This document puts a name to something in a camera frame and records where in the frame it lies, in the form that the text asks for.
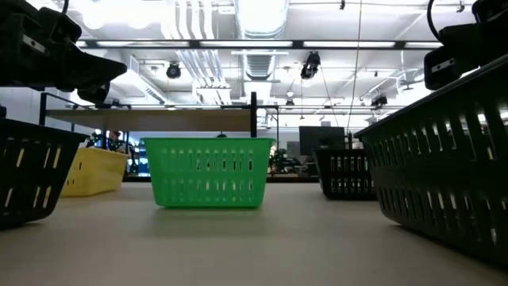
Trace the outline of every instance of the computer monitor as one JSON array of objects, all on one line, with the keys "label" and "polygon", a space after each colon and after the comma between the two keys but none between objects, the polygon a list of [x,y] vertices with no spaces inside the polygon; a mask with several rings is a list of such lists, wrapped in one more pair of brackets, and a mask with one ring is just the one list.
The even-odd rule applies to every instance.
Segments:
[{"label": "computer monitor", "polygon": [[300,155],[311,156],[315,149],[345,149],[343,127],[300,126]]}]

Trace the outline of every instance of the plastic basket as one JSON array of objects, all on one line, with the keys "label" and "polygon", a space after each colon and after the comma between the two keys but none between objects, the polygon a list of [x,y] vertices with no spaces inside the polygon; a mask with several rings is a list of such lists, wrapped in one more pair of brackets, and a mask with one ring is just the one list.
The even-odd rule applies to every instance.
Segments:
[{"label": "plastic basket", "polygon": [[49,216],[86,136],[0,118],[0,226]]},{"label": "plastic basket", "polygon": [[272,139],[147,138],[153,194],[162,207],[258,207]]},{"label": "plastic basket", "polygon": [[375,199],[362,149],[314,150],[323,194],[329,199]]},{"label": "plastic basket", "polygon": [[120,188],[128,156],[103,149],[81,148],[63,186],[62,196],[90,196]]},{"label": "plastic basket", "polygon": [[356,135],[388,218],[504,265],[507,76],[504,56]]}]

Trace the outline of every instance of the green basket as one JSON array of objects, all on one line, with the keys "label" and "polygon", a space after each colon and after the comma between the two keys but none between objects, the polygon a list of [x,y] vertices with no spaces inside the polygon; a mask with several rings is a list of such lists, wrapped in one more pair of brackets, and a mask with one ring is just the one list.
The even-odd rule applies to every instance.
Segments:
[{"label": "green basket", "polygon": [[259,207],[269,138],[145,138],[153,195],[162,207]]}]

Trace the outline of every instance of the white tabletop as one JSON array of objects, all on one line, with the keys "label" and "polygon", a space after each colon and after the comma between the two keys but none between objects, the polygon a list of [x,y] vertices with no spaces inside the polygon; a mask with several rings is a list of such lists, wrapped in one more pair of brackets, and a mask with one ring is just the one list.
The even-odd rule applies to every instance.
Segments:
[{"label": "white tabletop", "polygon": [[269,184],[250,211],[172,211],[149,184],[61,199],[0,232],[0,284],[508,285],[508,274],[408,232],[374,202],[327,201],[318,184]]}]

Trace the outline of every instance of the black basket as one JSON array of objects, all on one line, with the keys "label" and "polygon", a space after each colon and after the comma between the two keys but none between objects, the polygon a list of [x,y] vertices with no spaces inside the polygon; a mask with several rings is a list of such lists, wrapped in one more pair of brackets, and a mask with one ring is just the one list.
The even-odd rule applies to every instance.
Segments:
[{"label": "black basket", "polygon": [[504,265],[506,79],[508,56],[356,135],[388,218]]},{"label": "black basket", "polygon": [[0,227],[49,216],[86,136],[0,118]]},{"label": "black basket", "polygon": [[329,199],[375,199],[371,173],[362,149],[314,150],[319,181]]}]

